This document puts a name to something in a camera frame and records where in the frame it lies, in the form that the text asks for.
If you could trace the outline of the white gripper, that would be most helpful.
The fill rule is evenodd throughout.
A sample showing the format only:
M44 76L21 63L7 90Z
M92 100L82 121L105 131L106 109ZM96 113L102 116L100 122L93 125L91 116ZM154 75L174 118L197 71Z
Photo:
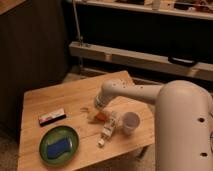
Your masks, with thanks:
M98 96L94 99L94 107L98 110L102 110L107 106L107 103L100 100ZM88 110L87 113L87 120L89 123L94 123L96 121L95 117L97 115L97 110L94 108L91 108ZM98 114L98 119L100 121L106 122L109 120L109 113L107 111L102 111Z

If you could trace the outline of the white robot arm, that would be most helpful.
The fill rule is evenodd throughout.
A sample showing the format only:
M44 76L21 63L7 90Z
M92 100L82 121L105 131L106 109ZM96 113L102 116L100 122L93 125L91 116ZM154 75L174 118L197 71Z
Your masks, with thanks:
M184 80L134 85L111 79L102 84L94 107L101 111L118 96L155 106L156 171L213 171L213 97L206 89Z

